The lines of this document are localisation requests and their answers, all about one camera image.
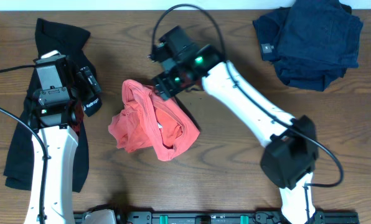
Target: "wooden table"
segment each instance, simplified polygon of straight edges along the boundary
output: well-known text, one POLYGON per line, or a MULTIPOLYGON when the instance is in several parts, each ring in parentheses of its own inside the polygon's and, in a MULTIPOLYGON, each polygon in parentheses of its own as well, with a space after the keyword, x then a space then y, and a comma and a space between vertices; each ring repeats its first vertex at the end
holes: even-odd
MULTIPOLYGON (((273 67, 260 58, 252 20, 268 11, 214 11, 229 58, 245 78, 280 108, 308 115, 319 140, 345 169, 344 183, 314 189, 314 204, 325 210, 356 210, 371 223, 371 11, 354 11, 364 22, 358 69, 349 69, 325 92, 284 86, 273 67)), ((34 30, 38 17, 82 27, 92 33, 84 51, 98 71, 102 109, 85 118, 90 171, 82 192, 73 194, 75 211, 114 201, 154 210, 255 210, 280 208, 278 188, 261 171, 263 148, 224 105, 204 92, 181 93, 181 102, 201 128, 194 145, 171 162, 157 160, 152 148, 132 154, 117 149, 108 133, 111 117, 123 109, 124 80, 150 79, 161 72, 147 58, 153 26, 162 12, 0 12, 0 68, 32 63, 37 56, 34 30)), ((157 37, 180 24, 202 45, 217 45, 216 33, 196 11, 177 11, 161 24, 157 37)), ((31 70, 0 75, 0 106, 20 115, 31 70)), ((16 122, 0 113, 0 223, 22 223, 30 192, 4 186, 2 176, 16 122)), ((315 182, 338 178, 323 153, 315 182)))

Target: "white wall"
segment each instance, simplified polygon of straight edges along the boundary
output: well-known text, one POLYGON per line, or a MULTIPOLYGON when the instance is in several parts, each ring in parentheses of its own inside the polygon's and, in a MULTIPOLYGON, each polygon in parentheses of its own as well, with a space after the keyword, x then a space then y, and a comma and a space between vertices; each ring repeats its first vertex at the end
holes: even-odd
MULTIPOLYGON (((371 0, 340 0, 352 9, 371 9, 371 0)), ((0 0, 0 11, 165 10, 180 3, 204 9, 275 9, 295 0, 0 0)))

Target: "black cloth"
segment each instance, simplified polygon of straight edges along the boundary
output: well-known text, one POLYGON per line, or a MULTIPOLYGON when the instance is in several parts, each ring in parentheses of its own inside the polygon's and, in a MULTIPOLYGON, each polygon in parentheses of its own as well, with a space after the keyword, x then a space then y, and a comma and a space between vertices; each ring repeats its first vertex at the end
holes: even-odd
MULTIPOLYGON (((80 68, 89 66, 95 76, 94 66, 87 60, 82 51, 89 36, 89 31, 82 28, 38 19, 35 40, 39 58, 43 54, 58 50, 61 54, 70 55, 71 59, 80 68)), ((20 117, 24 122, 28 120, 32 95, 38 88, 41 88, 41 85, 36 70, 34 70, 24 100, 24 111, 20 117)), ((18 124, 11 140, 6 168, 4 169, 4 175, 7 176, 6 186, 20 190, 31 190, 33 166, 32 134, 18 124)), ((87 178, 88 168, 88 144, 82 122, 79 143, 73 161, 72 190, 74 192, 80 192, 82 189, 87 178)))
POLYGON ((363 23, 339 0, 297 0, 253 21, 261 57, 288 86, 324 91, 357 68, 363 23))

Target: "garment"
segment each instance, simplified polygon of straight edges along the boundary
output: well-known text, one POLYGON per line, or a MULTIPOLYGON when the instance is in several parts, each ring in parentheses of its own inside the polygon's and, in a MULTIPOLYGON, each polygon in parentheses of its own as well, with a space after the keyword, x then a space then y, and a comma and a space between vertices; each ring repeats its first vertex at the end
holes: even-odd
POLYGON ((297 0, 253 21, 263 60, 288 86, 324 91, 357 68, 362 22, 338 0, 297 0))
MULTIPOLYGON (((72 60, 79 66, 89 66, 96 76, 94 66, 87 60, 82 52, 90 33, 79 27, 45 21, 38 19, 35 31, 35 41, 39 58, 41 55, 58 50, 61 54, 70 55, 72 60)), ((31 110, 32 95, 35 90, 41 88, 36 70, 33 71, 31 82, 24 100, 24 111, 20 119, 27 122, 31 110)), ((34 166, 34 152, 31 133, 17 125, 11 140, 7 154, 4 175, 7 176, 6 186, 31 190, 34 166)), ((80 128, 79 143, 73 161, 73 184, 72 190, 80 192, 88 174, 88 144, 83 122, 80 128)))
POLYGON ((122 84, 124 110, 112 117, 108 131, 117 148, 127 152, 153 146, 157 158, 170 161, 185 152, 197 139, 199 130, 174 99, 163 101, 151 86, 134 80, 122 84))

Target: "red cloth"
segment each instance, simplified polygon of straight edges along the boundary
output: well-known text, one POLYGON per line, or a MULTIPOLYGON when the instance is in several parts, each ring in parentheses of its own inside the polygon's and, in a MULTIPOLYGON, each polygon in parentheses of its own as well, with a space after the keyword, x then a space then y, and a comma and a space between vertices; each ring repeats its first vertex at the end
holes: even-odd
POLYGON ((126 80, 122 100, 124 110, 108 126, 118 149, 133 152, 153 146, 159 160, 170 161, 190 148, 199 135, 176 101, 163 101, 151 86, 126 80))

